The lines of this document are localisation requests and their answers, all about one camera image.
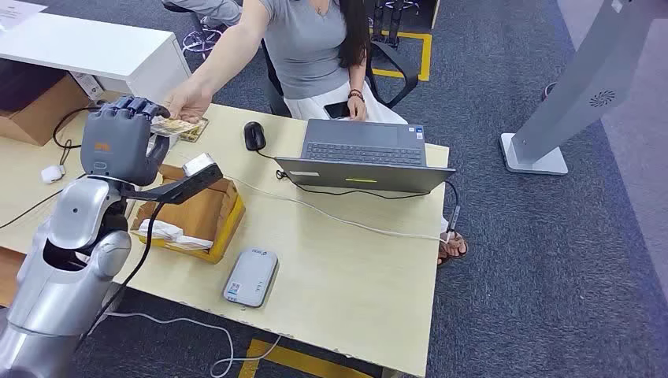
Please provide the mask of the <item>person's right hand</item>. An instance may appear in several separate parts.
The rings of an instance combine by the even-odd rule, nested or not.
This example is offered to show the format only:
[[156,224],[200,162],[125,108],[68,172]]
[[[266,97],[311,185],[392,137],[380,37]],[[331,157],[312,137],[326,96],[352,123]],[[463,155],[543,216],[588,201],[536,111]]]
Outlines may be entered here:
[[199,86],[183,84],[174,89],[163,101],[169,118],[197,123],[203,118],[212,102],[213,94]]

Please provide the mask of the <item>person's left hand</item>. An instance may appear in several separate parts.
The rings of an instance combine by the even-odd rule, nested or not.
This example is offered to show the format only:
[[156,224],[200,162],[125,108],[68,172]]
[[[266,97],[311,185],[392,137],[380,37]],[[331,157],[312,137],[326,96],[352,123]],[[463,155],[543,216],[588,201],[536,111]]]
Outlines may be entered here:
[[347,106],[351,120],[366,120],[366,104],[358,94],[353,94],[351,97],[349,97],[347,100]]

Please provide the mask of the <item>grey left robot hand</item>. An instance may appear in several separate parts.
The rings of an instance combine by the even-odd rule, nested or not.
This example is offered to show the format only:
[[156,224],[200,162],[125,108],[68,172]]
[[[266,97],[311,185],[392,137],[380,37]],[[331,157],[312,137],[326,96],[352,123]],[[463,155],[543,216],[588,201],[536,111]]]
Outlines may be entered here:
[[120,96],[88,116],[80,160],[88,175],[108,176],[144,187],[156,178],[169,151],[169,138],[158,135],[148,147],[154,117],[169,111],[146,98]]

